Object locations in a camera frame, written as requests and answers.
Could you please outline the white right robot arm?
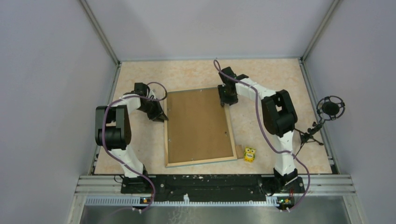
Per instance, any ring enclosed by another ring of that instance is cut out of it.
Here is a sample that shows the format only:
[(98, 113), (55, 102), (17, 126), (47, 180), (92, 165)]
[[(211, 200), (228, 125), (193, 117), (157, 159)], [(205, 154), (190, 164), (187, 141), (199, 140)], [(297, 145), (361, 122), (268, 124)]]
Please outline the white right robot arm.
[(267, 141), (276, 154), (274, 166), (274, 187), (279, 192), (287, 192), (298, 177), (293, 158), (293, 135), (297, 114), (290, 95), (286, 90), (274, 91), (263, 87), (247, 75), (236, 75), (230, 67), (220, 69), (222, 84), (218, 85), (220, 105), (234, 105), (238, 96), (254, 101), (259, 128), (263, 134), (274, 137), (275, 144)]

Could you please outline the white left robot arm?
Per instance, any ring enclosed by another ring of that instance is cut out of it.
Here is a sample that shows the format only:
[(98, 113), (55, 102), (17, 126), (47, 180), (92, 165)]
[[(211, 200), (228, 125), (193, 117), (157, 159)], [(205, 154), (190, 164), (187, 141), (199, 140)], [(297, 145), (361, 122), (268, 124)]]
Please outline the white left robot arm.
[(98, 146), (115, 159), (124, 171), (123, 184), (132, 186), (137, 192), (144, 193), (152, 185), (146, 169), (132, 149), (132, 129), (129, 115), (134, 111), (146, 113), (149, 120), (165, 122), (160, 102), (166, 97), (157, 98), (153, 89), (145, 83), (135, 83), (131, 92), (123, 94), (118, 100), (95, 109), (95, 141)]

